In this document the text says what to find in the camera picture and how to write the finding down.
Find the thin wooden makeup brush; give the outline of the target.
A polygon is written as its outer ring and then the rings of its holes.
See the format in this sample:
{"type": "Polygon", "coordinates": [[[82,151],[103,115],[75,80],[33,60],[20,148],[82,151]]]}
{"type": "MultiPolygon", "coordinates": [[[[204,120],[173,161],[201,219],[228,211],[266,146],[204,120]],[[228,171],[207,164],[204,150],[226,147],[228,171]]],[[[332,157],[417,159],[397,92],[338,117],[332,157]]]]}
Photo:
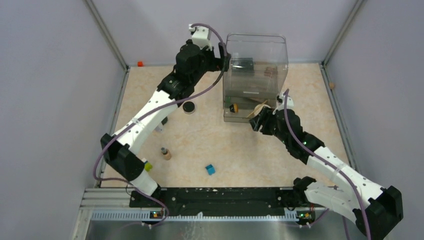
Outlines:
{"type": "Polygon", "coordinates": [[[261,110],[267,106],[267,102],[268,100],[265,100],[264,102],[258,104],[257,106],[254,107],[253,111],[251,113],[248,114],[247,118],[254,118],[255,116],[257,116],[261,110]]]}

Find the clear acrylic makeup organizer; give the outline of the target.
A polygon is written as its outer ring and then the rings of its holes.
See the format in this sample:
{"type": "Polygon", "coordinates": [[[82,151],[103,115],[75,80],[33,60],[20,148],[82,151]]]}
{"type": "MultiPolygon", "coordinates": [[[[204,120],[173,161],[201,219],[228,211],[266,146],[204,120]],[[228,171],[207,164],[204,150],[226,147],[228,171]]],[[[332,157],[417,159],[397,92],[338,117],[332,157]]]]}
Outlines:
{"type": "Polygon", "coordinates": [[[275,108],[289,70],[286,38],[280,34],[230,33],[226,37],[231,54],[223,76],[223,120],[248,123],[254,108],[267,100],[275,108]],[[238,105],[232,113],[229,106],[238,105]]]}

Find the black round compact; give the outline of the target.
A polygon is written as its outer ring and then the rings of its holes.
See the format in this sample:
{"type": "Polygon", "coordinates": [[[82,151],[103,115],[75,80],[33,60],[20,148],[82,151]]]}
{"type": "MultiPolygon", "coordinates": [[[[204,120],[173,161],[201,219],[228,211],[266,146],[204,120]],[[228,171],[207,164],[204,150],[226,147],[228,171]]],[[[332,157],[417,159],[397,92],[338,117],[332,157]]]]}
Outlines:
{"type": "Polygon", "coordinates": [[[196,105],[192,101],[186,101],[182,105],[182,110],[185,114],[193,114],[196,111],[196,105]]]}

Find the blue toy brick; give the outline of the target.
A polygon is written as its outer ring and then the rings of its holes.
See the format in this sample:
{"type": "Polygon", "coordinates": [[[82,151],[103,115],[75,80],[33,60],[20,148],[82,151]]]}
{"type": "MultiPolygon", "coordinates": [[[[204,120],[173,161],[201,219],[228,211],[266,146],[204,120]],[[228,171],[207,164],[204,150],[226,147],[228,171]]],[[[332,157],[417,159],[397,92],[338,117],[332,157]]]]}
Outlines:
{"type": "Polygon", "coordinates": [[[212,164],[209,164],[205,167],[207,173],[209,176],[213,175],[216,173],[215,167],[212,164]]]}

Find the foundation bottle black cap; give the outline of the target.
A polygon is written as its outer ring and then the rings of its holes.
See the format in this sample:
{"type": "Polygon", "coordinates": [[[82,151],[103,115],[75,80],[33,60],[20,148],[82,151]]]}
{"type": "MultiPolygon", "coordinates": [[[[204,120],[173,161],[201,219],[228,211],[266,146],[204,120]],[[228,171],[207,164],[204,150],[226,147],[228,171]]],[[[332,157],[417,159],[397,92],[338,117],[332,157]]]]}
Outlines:
{"type": "Polygon", "coordinates": [[[160,151],[161,151],[162,157],[163,157],[166,161],[168,161],[168,160],[170,160],[170,159],[172,158],[172,154],[170,153],[170,151],[169,151],[167,148],[162,147],[162,148],[160,149],[160,151]]]}

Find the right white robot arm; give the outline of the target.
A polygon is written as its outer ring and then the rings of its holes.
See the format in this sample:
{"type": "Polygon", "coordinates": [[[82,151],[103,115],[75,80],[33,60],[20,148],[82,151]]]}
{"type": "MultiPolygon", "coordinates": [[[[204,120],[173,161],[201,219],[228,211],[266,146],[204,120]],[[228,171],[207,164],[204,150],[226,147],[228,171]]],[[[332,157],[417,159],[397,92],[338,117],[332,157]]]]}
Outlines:
{"type": "Polygon", "coordinates": [[[383,187],[340,160],[318,137],[304,131],[292,109],[276,110],[265,105],[253,112],[249,123],[255,132],[275,136],[288,153],[325,175],[336,188],[311,177],[294,180],[293,200],[299,206],[324,206],[352,221],[372,240],[383,240],[403,219],[402,193],[383,187]]]}

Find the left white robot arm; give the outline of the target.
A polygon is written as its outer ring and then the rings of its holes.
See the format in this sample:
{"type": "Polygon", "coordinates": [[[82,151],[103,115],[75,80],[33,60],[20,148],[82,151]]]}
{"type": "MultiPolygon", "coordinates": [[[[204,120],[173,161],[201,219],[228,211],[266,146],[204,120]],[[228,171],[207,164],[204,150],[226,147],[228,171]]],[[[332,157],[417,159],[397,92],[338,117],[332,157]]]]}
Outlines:
{"type": "Polygon", "coordinates": [[[158,84],[142,109],[120,130],[105,134],[98,160],[121,175],[149,207],[160,202],[160,185],[153,180],[137,155],[149,135],[184,102],[211,90],[229,69],[231,55],[222,37],[205,23],[190,24],[191,38],[180,47],[172,71],[158,84]]]}

